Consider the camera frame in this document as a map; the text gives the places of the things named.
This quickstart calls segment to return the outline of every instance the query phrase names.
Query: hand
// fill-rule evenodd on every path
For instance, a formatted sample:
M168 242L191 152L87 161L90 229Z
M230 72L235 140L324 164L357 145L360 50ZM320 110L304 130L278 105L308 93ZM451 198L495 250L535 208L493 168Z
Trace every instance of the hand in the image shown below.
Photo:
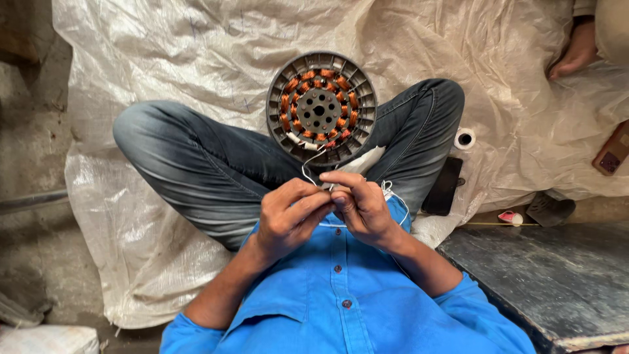
M262 261L273 264L306 243L319 222L334 209L330 193L293 178L264 196L260 229L251 241L262 254Z
M349 188L332 192L337 206L335 214L345 222L347 229L358 240L385 252L390 252L405 232L391 218L382 188L367 182L357 173L332 171L319 176L322 182L336 183Z

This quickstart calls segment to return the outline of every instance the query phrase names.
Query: blue shirt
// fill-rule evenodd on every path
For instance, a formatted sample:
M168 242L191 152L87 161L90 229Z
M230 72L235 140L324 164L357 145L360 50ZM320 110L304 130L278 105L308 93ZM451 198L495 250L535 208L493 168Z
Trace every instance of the blue shirt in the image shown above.
M387 201L408 232L400 199ZM183 314L166 327L162 354L175 353L526 353L526 334L487 302L467 274L430 298L393 257L356 240L333 214L304 246L251 286L226 331Z

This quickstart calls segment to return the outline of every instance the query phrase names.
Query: smartphone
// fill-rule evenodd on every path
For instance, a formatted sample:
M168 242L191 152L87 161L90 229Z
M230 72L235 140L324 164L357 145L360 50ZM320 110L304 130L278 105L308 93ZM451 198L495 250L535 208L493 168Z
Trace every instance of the smartphone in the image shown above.
M614 173L629 155L629 120L618 125L601 152L592 161L592 166L605 176L613 176Z
M452 208L454 192L459 184L459 174L463 160L448 157L443 164L439 177L432 186L426 199L421 204L421 211L426 214L447 216Z

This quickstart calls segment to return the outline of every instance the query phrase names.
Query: black phone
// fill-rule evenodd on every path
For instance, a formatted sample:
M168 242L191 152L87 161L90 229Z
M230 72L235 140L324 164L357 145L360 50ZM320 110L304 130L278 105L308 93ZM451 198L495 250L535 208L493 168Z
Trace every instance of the black phone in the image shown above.
M439 177L421 204L422 212L440 216L447 216L450 213L454 192L457 186L461 185L459 182L461 167L463 167L463 160L456 157L446 158Z

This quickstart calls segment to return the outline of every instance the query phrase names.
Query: person's foot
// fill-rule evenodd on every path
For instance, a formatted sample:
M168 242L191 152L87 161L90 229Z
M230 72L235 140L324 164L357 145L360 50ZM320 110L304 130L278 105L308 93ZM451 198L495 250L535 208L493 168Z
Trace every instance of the person's foot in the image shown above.
M601 60L596 55L596 41L594 39L594 17L581 16L583 18L575 18L578 23L572 32L568 51L564 57L551 68L548 73L548 79L554 81L560 77L570 75L577 70L581 70Z

